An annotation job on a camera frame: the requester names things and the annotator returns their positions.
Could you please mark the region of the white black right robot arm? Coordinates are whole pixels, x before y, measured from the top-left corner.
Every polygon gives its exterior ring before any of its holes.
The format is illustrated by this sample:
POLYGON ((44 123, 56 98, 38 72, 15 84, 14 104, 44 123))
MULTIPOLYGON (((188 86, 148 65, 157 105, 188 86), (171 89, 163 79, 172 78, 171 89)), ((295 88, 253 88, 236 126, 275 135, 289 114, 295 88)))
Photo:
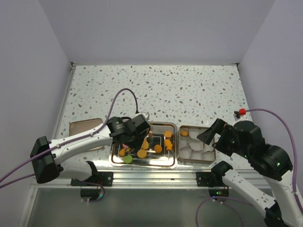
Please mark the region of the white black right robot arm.
POLYGON ((211 169, 208 185, 233 188, 257 209, 268 227, 301 227, 303 198, 293 181, 294 164, 287 152, 278 146, 267 144, 261 129, 248 120, 236 121, 230 125, 217 119, 197 139, 209 145, 216 134, 220 137, 213 147, 225 155, 235 153, 245 158, 263 176, 273 195, 263 193, 225 161, 211 169))

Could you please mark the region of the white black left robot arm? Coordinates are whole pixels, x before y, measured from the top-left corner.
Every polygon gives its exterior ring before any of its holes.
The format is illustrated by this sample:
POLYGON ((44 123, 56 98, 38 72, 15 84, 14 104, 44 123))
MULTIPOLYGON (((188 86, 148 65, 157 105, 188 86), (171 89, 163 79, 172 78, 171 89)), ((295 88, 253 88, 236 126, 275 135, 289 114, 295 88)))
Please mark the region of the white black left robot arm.
POLYGON ((111 117, 93 129, 59 140, 40 137, 30 153, 36 182, 44 184, 63 177, 95 185, 98 171, 93 162, 69 165, 64 162, 96 147, 113 144, 124 144, 139 150, 150 130, 148 115, 137 113, 134 118, 111 117))

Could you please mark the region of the white paper cupcake liner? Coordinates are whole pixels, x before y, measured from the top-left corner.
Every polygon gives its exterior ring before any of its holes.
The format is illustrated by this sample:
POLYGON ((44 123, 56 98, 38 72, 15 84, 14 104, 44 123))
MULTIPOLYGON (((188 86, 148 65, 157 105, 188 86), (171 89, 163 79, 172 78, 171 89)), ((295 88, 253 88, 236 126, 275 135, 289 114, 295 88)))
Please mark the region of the white paper cupcake liner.
POLYGON ((197 139, 197 136, 200 134, 200 129, 198 128, 189 128, 188 133, 191 139, 197 139))

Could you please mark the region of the brown cookie tin box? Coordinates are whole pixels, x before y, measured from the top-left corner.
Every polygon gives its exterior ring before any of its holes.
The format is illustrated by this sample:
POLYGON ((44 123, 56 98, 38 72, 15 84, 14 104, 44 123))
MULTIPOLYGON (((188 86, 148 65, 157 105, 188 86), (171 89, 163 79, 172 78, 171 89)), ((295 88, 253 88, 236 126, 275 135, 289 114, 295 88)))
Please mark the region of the brown cookie tin box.
POLYGON ((216 150, 200 141, 197 136, 208 127, 181 125, 178 130, 178 161, 181 163, 210 165, 216 160, 216 150))

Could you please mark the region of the orange round biscuit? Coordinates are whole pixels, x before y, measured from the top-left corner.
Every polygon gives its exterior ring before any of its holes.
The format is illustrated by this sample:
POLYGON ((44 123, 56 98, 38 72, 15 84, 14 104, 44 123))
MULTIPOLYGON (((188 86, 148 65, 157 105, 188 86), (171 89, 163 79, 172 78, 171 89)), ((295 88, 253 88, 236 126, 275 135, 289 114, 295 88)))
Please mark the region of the orange round biscuit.
POLYGON ((137 156, 139 158, 146 158, 147 157, 147 151, 144 149, 140 149, 137 151, 137 156))
POLYGON ((147 150, 148 148, 149 148, 149 143, 147 140, 144 140, 141 149, 147 150))

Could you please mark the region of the green macaron cookie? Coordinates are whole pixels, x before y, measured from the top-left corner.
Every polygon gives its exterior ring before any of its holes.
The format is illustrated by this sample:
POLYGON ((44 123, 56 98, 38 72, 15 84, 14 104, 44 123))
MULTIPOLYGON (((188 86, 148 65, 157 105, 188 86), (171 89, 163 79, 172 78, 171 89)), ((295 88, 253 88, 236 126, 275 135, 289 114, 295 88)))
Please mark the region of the green macaron cookie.
POLYGON ((131 155, 127 155, 127 156, 124 156, 123 161, 125 164, 130 164, 130 163, 132 163, 133 158, 131 155))

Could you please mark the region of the orange chip cookie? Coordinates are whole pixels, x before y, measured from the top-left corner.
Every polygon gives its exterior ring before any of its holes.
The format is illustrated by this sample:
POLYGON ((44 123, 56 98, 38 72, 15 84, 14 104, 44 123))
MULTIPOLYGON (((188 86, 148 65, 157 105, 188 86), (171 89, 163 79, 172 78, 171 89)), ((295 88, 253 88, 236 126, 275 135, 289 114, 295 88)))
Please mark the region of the orange chip cookie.
POLYGON ((156 153, 161 153, 162 152, 162 146, 160 144, 157 144, 154 146, 154 151, 156 153))

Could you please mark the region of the stainless steel baking tray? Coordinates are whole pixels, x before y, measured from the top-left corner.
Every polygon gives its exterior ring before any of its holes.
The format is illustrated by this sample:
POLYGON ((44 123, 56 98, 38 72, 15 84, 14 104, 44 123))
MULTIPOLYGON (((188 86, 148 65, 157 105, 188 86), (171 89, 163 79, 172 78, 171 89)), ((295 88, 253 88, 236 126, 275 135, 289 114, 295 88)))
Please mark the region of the stainless steel baking tray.
POLYGON ((127 155, 131 155, 133 158, 132 163, 125 164, 124 157, 119 156, 119 151, 124 148, 122 144, 115 144, 111 147, 111 155, 109 161, 114 166, 140 166, 149 168, 175 168, 177 166, 177 126, 170 122, 150 122, 151 130, 150 134, 145 138, 149 143, 146 158, 139 158, 137 151, 129 151, 127 155), (165 131, 171 131, 173 133, 171 138, 164 136, 165 131), (173 148, 172 151, 166 150, 164 140, 169 139, 173 148), (162 152, 156 153, 154 146, 160 144, 162 146, 162 152))

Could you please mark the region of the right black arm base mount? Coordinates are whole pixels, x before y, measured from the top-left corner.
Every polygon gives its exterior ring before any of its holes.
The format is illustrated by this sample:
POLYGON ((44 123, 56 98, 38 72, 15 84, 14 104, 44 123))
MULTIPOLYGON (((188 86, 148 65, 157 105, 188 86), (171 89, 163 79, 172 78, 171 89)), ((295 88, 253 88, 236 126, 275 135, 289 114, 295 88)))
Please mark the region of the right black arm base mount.
POLYGON ((198 187, 224 187, 223 177, 233 167, 225 161, 216 164, 210 172, 196 172, 196 184, 198 187))

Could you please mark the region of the aluminium table edge rail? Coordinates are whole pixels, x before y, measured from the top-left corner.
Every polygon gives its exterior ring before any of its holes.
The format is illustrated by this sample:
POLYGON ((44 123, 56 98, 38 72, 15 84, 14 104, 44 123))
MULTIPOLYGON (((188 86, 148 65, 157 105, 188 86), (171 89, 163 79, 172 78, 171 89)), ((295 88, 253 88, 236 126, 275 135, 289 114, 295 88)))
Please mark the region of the aluminium table edge rail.
MULTIPOLYGON (((210 170, 113 170, 100 172, 103 186, 112 189, 196 189, 207 187, 210 170)), ((253 170, 238 170, 238 175, 245 178, 259 189, 269 189, 268 183, 253 170)), ((33 179, 35 188, 72 188, 72 180, 57 178, 49 183, 38 184, 33 179)))

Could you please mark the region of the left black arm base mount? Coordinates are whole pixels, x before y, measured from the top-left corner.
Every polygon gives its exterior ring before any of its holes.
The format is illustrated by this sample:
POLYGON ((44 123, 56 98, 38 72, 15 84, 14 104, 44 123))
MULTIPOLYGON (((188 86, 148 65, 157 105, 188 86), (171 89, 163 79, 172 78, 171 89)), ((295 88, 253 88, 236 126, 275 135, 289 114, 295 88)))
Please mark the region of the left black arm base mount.
POLYGON ((91 176, 83 181, 72 178, 71 186, 112 186, 114 179, 113 172, 100 172, 92 161, 87 161, 86 163, 90 167, 91 176))

